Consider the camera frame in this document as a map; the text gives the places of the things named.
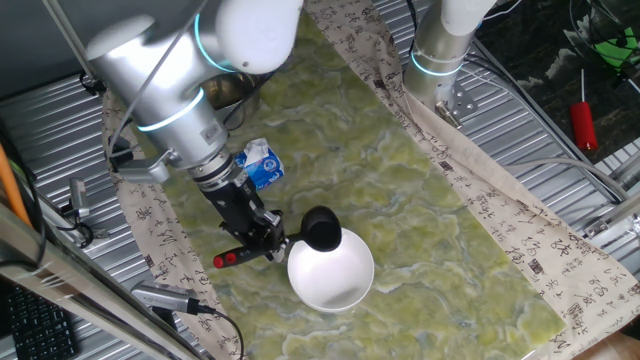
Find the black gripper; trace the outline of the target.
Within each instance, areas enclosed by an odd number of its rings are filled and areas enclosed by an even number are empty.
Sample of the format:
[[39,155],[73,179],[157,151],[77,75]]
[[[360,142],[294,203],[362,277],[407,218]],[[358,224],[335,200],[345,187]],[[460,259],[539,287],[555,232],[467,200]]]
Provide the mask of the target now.
[[199,189],[215,207],[221,227],[243,246],[277,246],[266,255],[281,263],[290,247],[281,211],[268,211],[246,172],[228,172],[199,178]]

